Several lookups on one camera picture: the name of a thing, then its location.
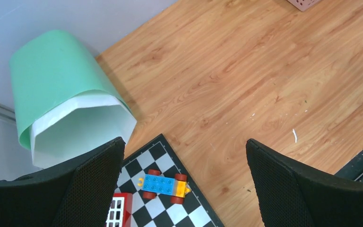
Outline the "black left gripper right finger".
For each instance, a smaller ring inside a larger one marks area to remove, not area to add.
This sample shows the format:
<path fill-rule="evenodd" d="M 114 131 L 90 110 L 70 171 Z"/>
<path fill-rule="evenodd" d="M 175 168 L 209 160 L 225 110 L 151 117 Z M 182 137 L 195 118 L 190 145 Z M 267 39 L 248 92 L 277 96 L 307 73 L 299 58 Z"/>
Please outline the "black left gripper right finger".
<path fill-rule="evenodd" d="M 320 171 L 254 139 L 248 166 L 267 227 L 363 227 L 363 183 Z"/>

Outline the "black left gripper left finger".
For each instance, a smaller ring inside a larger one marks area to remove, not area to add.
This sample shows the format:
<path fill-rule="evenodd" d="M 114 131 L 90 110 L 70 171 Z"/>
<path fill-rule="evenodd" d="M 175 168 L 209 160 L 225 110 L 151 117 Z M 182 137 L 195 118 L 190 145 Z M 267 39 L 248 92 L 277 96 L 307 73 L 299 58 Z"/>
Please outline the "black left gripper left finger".
<path fill-rule="evenodd" d="M 0 180 L 0 227 L 103 227 L 121 172 L 117 137 L 13 181 Z"/>

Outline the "pink perforated plastic basket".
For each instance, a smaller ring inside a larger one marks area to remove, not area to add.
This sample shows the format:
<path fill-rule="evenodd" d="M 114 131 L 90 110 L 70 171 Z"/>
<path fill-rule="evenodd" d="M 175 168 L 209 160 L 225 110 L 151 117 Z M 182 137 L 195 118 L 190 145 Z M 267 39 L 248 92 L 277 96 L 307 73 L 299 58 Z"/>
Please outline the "pink perforated plastic basket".
<path fill-rule="evenodd" d="M 291 3 L 293 6 L 295 6 L 297 9 L 299 9 L 301 12 L 306 11 L 310 7 L 320 2 L 320 0 L 287 0 L 287 1 Z"/>

